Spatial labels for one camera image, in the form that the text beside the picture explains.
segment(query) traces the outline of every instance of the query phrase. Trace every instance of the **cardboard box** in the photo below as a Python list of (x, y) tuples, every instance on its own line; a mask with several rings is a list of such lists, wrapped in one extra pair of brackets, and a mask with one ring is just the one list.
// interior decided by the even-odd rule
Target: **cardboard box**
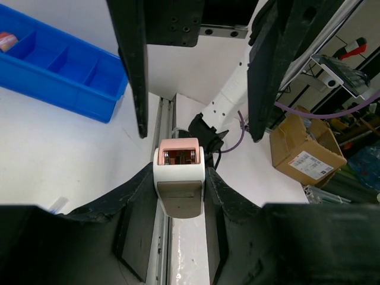
[(318, 119), (306, 129), (300, 116), (288, 116), (271, 133), (270, 144), (272, 165), (304, 185), (326, 184), (347, 163), (333, 132)]

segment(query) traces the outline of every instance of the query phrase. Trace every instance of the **table surface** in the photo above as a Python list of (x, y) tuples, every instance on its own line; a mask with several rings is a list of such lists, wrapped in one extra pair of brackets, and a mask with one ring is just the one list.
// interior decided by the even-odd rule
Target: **table surface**
[[(177, 94), (176, 127), (187, 129), (204, 105)], [(236, 144), (241, 135), (235, 119), (223, 149)], [(238, 193), (263, 206), (269, 202), (308, 203), (301, 184), (275, 170), (271, 164), (269, 134), (255, 144), (246, 132), (241, 145), (223, 154), (218, 174)], [(209, 284), (204, 214), (193, 219), (174, 219), (171, 284)]]
[(0, 203), (65, 197), (68, 213), (128, 181), (151, 159), (159, 97), (149, 100), (142, 140), (129, 86), (107, 124), (0, 88)]

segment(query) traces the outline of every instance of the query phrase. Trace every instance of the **plastic bag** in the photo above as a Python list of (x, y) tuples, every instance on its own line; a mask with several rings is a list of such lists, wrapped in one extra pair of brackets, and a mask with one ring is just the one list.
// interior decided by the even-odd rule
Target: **plastic bag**
[(380, 192), (380, 143), (358, 151), (349, 159), (360, 183)]

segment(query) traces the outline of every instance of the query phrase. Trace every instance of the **white label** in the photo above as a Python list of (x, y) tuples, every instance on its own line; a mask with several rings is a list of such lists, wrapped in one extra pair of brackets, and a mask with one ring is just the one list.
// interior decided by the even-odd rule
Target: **white label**
[(334, 169), (305, 151), (301, 152), (288, 164), (315, 180), (322, 178)]

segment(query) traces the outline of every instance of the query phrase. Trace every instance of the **blue tray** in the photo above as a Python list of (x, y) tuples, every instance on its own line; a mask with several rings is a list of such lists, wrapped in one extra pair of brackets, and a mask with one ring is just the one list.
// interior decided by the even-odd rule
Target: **blue tray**
[(0, 53), (0, 86), (109, 122), (128, 82), (121, 60), (0, 4), (0, 32), (18, 43)]

